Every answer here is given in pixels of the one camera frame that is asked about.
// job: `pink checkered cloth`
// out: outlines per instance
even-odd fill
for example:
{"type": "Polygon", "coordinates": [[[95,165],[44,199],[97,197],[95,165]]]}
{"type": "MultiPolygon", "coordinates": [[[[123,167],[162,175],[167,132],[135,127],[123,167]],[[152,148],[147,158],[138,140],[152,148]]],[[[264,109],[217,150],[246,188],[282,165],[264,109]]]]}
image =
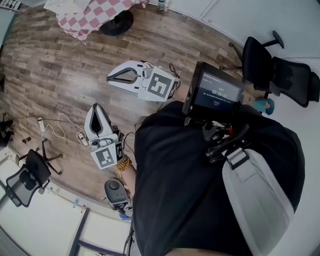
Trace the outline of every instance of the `pink checkered cloth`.
{"type": "Polygon", "coordinates": [[[135,0],[91,0],[84,12],[57,14],[60,27],[84,44],[88,35],[122,11],[134,5],[135,0]]]}

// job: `round black base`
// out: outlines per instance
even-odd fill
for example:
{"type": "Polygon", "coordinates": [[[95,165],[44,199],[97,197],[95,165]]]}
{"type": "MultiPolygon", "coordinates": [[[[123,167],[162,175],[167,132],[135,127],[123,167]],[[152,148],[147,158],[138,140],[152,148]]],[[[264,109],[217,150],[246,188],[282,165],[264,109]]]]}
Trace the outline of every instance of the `round black base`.
{"type": "Polygon", "coordinates": [[[116,37],[128,31],[133,23],[133,14],[129,10],[124,10],[115,16],[113,20],[103,24],[99,30],[106,36],[116,37]]]}

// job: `table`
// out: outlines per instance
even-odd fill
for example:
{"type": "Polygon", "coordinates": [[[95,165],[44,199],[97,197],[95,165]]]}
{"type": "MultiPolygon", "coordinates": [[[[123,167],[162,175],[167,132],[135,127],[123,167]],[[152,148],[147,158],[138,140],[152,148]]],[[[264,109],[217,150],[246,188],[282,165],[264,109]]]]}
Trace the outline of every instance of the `table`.
{"type": "Polygon", "coordinates": [[[128,10],[136,0],[91,0],[84,12],[57,14],[58,24],[64,32],[84,44],[92,31],[112,20],[122,11],[128,10]]]}

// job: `white cable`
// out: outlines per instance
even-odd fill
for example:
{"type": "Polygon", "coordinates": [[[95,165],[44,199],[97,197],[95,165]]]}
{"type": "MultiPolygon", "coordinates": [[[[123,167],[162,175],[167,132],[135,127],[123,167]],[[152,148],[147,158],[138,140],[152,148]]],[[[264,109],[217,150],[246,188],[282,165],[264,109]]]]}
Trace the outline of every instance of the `white cable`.
{"type": "Polygon", "coordinates": [[[69,118],[66,114],[64,114],[64,113],[59,113],[58,120],[57,120],[58,126],[60,127],[61,131],[63,132],[63,136],[60,136],[60,135],[56,134],[55,129],[52,127],[52,125],[51,125],[51,124],[47,124],[46,127],[45,127],[44,132],[43,132],[42,135],[41,135],[41,139],[44,140],[44,139],[46,138],[46,131],[47,131],[48,127],[51,127],[54,135],[57,136],[58,138],[64,139],[64,138],[66,137],[65,130],[61,127],[61,125],[60,125],[60,123],[59,123],[59,120],[60,120],[60,116],[61,116],[61,115],[64,115],[64,116],[69,120],[69,122],[70,122],[71,124],[74,124],[75,126],[77,126],[77,127],[80,129],[80,131],[77,131],[77,132],[75,133],[76,139],[80,142],[80,145],[81,145],[83,148],[85,148],[85,149],[90,148],[90,147],[91,147],[90,145],[89,145],[89,146],[85,146],[84,143],[83,143],[83,142],[81,141],[81,139],[79,138],[79,135],[82,135],[82,136],[84,136],[84,137],[87,137],[86,132],[85,132],[85,129],[81,128],[79,125],[77,125],[76,123],[72,122],[72,121],[70,120],[70,118],[69,118]]]}

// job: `black mesh chair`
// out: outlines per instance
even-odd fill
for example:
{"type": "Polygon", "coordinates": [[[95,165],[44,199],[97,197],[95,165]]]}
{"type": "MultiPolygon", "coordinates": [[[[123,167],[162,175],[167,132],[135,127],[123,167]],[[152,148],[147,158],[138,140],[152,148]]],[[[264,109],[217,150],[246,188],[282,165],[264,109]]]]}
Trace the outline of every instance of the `black mesh chair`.
{"type": "Polygon", "coordinates": [[[38,148],[36,151],[30,149],[28,154],[22,157],[17,156],[15,159],[16,164],[19,164],[20,160],[26,158],[25,163],[18,172],[6,179],[5,193],[17,207],[29,207],[31,199],[37,190],[40,194],[45,192],[51,176],[49,167],[59,175],[62,174],[61,171],[57,172],[49,163],[62,157],[62,154],[47,158],[44,147],[45,141],[42,141],[43,156],[37,152],[38,148]]]}
{"type": "Polygon", "coordinates": [[[242,62],[238,67],[220,67],[221,70],[242,69],[243,79],[253,84],[255,90],[287,95],[300,106],[306,108],[309,101],[319,102],[320,80],[311,72],[310,67],[303,63],[295,63],[273,57],[265,47],[279,44],[285,47],[277,32],[272,32],[274,40],[261,44],[253,37],[248,37],[243,53],[233,47],[242,62]]]}

